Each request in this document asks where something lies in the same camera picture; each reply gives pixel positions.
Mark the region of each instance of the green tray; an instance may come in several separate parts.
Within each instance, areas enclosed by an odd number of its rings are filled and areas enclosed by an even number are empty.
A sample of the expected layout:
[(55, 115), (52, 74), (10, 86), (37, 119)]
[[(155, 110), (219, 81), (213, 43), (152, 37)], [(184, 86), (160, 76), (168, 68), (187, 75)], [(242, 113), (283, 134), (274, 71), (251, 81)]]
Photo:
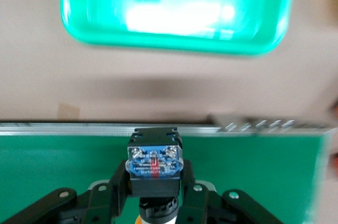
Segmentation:
[(282, 40), (290, 1), (61, 0), (61, 17), (85, 43), (253, 55)]
[[(153, 126), (164, 125), (0, 124), (0, 222), (54, 189), (81, 194), (92, 182), (109, 179), (127, 157), (134, 128)], [(219, 193), (246, 191), (285, 224), (312, 223), (328, 129), (255, 133), (178, 125), (178, 130), (196, 179), (212, 182)], [(137, 216), (137, 199), (128, 199), (117, 223), (134, 224)]]

